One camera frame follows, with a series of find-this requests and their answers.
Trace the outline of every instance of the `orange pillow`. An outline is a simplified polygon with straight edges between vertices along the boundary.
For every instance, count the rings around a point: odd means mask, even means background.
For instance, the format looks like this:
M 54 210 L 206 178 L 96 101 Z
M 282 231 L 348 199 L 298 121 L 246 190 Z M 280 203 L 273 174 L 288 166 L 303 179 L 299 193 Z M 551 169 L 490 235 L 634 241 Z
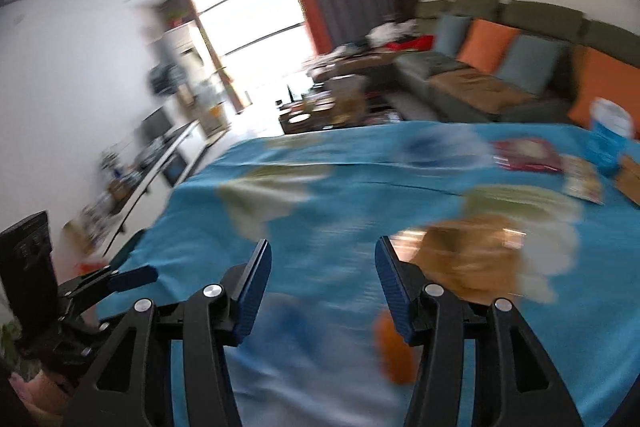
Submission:
M 500 66 L 511 41 L 519 33 L 517 28 L 476 19 L 458 54 L 458 60 L 484 74 L 492 74 Z
M 640 69 L 588 48 L 578 75 L 578 99 L 569 118 L 589 128 L 591 102 L 597 97 L 623 107 L 634 119 L 636 136 L 640 134 Z

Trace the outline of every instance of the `blue-gray pillow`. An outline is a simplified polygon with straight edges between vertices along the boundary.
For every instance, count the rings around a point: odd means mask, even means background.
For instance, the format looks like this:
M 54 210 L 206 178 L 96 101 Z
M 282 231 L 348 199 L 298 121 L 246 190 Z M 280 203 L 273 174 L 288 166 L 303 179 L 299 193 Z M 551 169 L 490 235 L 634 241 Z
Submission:
M 436 27 L 436 42 L 433 50 L 447 57 L 456 58 L 470 24 L 471 17 L 441 15 Z
M 519 35 L 495 76 L 531 94 L 540 94 L 554 74 L 566 42 Z

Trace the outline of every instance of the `blue container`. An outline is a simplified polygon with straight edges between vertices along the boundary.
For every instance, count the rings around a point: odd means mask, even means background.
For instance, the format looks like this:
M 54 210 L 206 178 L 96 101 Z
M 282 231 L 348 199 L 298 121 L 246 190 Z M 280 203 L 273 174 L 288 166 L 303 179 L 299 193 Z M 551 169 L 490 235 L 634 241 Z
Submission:
M 602 174 L 613 174 L 633 135 L 634 123 L 629 113 L 610 100 L 596 98 L 591 104 L 586 159 Z

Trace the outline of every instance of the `metal bolt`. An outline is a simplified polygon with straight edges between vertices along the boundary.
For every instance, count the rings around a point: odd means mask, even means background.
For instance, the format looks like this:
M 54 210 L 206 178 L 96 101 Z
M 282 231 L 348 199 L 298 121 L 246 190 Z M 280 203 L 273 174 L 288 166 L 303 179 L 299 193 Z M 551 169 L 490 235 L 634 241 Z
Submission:
M 146 312 L 151 308 L 151 301 L 149 299 L 140 299 L 133 305 L 133 309 L 137 312 Z
M 206 297 L 213 298 L 217 297 L 222 293 L 222 286 L 220 284 L 210 284 L 202 291 Z
M 498 299 L 495 301 L 495 307 L 498 308 L 501 312 L 510 312 L 513 308 L 513 304 L 509 299 Z
M 424 292 L 431 297 L 440 297 L 444 293 L 444 288 L 439 284 L 428 284 L 424 287 Z

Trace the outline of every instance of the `sectional couch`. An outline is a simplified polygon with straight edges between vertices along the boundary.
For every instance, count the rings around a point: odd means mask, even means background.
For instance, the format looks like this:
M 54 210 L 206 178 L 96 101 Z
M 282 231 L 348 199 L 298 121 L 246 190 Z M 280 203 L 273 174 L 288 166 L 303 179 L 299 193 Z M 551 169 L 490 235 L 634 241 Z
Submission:
M 631 101 L 640 99 L 638 35 L 528 1 L 437 0 L 419 3 L 415 15 L 422 33 L 436 35 L 435 46 L 397 57 L 396 80 L 441 120 L 585 124 L 581 83 L 589 96 L 624 100 L 640 120 L 640 102 Z M 609 96 L 607 86 L 621 76 Z

